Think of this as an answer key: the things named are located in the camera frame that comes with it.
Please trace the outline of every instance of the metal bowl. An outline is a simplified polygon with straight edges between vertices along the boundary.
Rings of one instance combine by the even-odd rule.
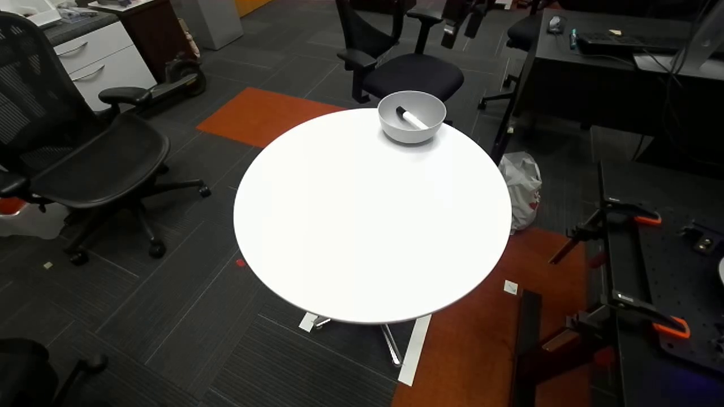
[[[386,139],[403,146],[420,146],[434,139],[448,110],[430,93],[397,92],[379,101],[377,113]]]

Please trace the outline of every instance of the chair base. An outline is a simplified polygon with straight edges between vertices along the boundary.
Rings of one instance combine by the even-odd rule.
[[[59,395],[54,396],[54,402],[51,405],[63,405],[73,382],[80,378],[80,376],[95,376],[95,374],[102,374],[104,369],[108,367],[108,358],[106,355],[95,355],[93,360],[80,360],[75,362],[70,376],[65,378],[65,382],[61,384]]]
[[[504,83],[503,83],[503,88],[514,88],[514,87],[517,87],[517,78],[515,75],[506,75]],[[514,101],[514,93],[515,93],[515,88],[512,93],[480,97],[477,110],[483,112],[489,106],[489,103],[492,103],[492,101]]]
[[[75,265],[83,265],[87,262],[87,252],[83,250],[83,243],[90,237],[90,233],[102,227],[106,220],[110,220],[118,210],[129,208],[133,213],[133,217],[138,220],[144,237],[150,240],[150,257],[151,259],[162,259],[165,253],[165,244],[159,237],[153,225],[151,225],[151,215],[150,210],[143,207],[141,200],[151,197],[151,196],[160,196],[160,193],[169,193],[169,191],[185,191],[185,189],[195,189],[199,193],[202,200],[211,197],[211,191],[206,189],[203,182],[193,179],[193,182],[179,182],[179,184],[151,184],[150,189],[141,189],[138,196],[132,196],[129,200],[119,202],[118,207],[108,207],[108,208],[100,208],[95,213],[90,213],[90,220],[83,225],[83,228],[70,240],[70,244],[65,248],[65,257],[70,259],[70,262]]]

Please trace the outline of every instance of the floor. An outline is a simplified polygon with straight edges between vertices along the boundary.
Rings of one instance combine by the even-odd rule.
[[[477,112],[477,101],[503,92],[503,78],[525,60],[504,47],[517,14],[492,12],[475,40],[430,53],[456,64],[463,88],[448,103],[456,130],[483,150],[504,105]],[[80,355],[106,354],[110,367],[80,384],[73,405],[389,405],[396,372],[377,330],[327,326],[305,335],[300,310],[290,309],[237,265],[231,207],[251,148],[211,139],[195,128],[247,87],[357,106],[350,75],[334,57],[341,29],[327,0],[272,0],[242,19],[245,37],[203,53],[207,92],[179,103],[150,122],[172,141],[168,179],[199,177],[211,200],[173,193],[150,200],[168,243],[160,260],[129,215],[98,233],[90,262],[70,265],[59,240],[0,240],[0,338],[31,338],[65,376]],[[414,44],[404,26],[397,50]],[[608,130],[581,132],[573,122],[539,118],[514,150],[527,150],[542,173],[539,228],[566,232],[592,208],[598,159],[628,161],[638,139]]]

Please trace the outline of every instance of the black office chair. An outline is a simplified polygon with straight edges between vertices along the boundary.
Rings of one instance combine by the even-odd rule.
[[[541,29],[541,20],[542,20],[539,10],[541,10],[541,0],[533,0],[529,5],[529,14],[506,29],[506,47],[529,53],[539,44],[539,29]],[[517,78],[508,73],[503,83],[503,88],[512,88],[514,84],[517,84]],[[515,96],[515,92],[482,97],[477,103],[477,110],[483,112],[486,103],[512,101],[514,96]]]
[[[211,191],[197,179],[153,184],[165,171],[168,139],[133,110],[118,115],[118,105],[143,105],[147,92],[119,88],[102,93],[102,101],[112,110],[95,115],[42,29],[0,12],[0,197],[56,202],[73,210],[70,220],[87,215],[65,250],[77,265],[87,260],[83,240],[119,208],[133,210],[151,243],[150,253],[162,257],[141,200],[177,189],[197,189],[202,197]]]
[[[48,362],[48,349],[31,339],[0,339],[0,407],[63,405],[73,382],[104,372],[106,358],[80,360],[65,382]]]
[[[353,71],[353,97],[357,103],[369,103],[369,96],[385,97],[396,92],[423,92],[448,101],[461,87],[463,75],[456,67],[423,54],[430,27],[442,23],[438,17],[414,10],[408,12],[409,5],[404,0],[393,0],[392,34],[385,34],[369,26],[350,0],[334,3],[346,44],[346,50],[336,57],[346,71]],[[377,60],[397,44],[404,14],[420,20],[414,54],[377,64]]]

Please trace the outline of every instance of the table leg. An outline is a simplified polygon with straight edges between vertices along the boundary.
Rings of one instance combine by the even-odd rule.
[[[389,350],[389,358],[392,358],[392,364],[393,367],[401,367],[403,364],[403,358],[401,358],[401,349],[397,349],[397,341],[392,338],[392,330],[389,326],[379,326],[382,330],[382,338],[385,338],[385,345],[386,345],[386,350]]]
[[[314,330],[320,330],[326,323],[331,323],[332,320],[327,320],[327,318],[317,318],[314,320]]]

